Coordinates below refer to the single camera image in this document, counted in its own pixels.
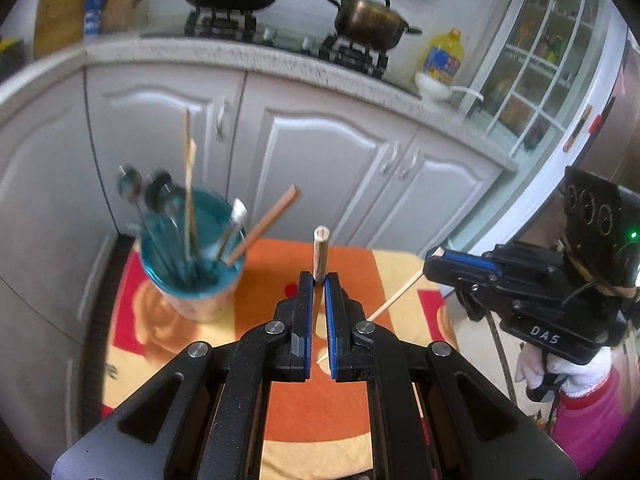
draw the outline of blue plastic cup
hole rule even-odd
[[[199,246],[206,248],[215,244],[229,226],[231,206],[217,193],[203,189],[193,190],[193,205]],[[230,267],[222,263],[209,267],[210,280],[199,280],[196,287],[187,287],[180,277],[179,266],[175,266],[176,262],[184,262],[184,213],[174,217],[175,224],[168,216],[156,213],[149,213],[146,220],[154,241],[159,245],[162,259],[154,249],[149,233],[144,232],[140,249],[142,266],[171,306],[185,318],[196,322],[214,321],[233,309],[233,296],[244,269],[245,257]],[[230,240],[229,251],[241,240],[242,233],[236,240]]]

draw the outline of blue bottle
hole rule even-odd
[[[84,40],[92,40],[100,34],[103,0],[84,0]]]

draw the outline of table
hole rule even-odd
[[[297,292],[301,270],[312,270],[313,245],[260,240],[249,251],[234,309],[210,324],[181,317],[146,278],[136,250],[125,266],[111,318],[103,388],[103,415],[145,383],[194,340],[219,346],[272,319],[276,303]],[[413,254],[331,247],[328,272],[338,272],[350,298],[373,313],[417,270]],[[418,280],[376,323],[405,341],[457,343],[435,283]],[[273,383],[266,422],[261,480],[337,479],[372,467],[365,383],[334,383],[320,313],[312,341],[311,378]]]

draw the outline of cabinet door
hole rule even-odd
[[[89,117],[95,155],[118,230],[139,223],[116,188],[119,166],[143,176],[165,169],[184,183],[184,116],[198,144],[194,184],[226,195],[229,156],[244,73],[222,68],[140,64],[90,68]]]
[[[117,232],[94,163],[81,73],[0,127],[0,174],[0,277],[83,341]]]
[[[421,129],[351,244],[424,256],[465,217],[500,167]]]
[[[47,472],[78,439],[79,342],[36,313],[0,280],[0,416]]]
[[[250,75],[228,196],[240,198],[255,223],[296,184],[302,198],[268,236],[310,241],[314,228],[326,225],[332,243],[345,244],[416,129],[411,121],[335,92]]]

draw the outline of metal screw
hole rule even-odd
[[[370,334],[376,326],[370,321],[359,321],[356,323],[356,330],[361,334]]]
[[[446,357],[451,353],[451,347],[444,341],[436,341],[431,345],[431,351],[440,357]]]
[[[209,345],[203,343],[202,341],[191,343],[189,345],[189,349],[187,350],[191,357],[202,357],[203,355],[206,355],[208,351]]]
[[[264,329],[266,330],[267,334],[281,334],[282,332],[284,332],[284,323],[280,320],[270,321],[264,326]]]

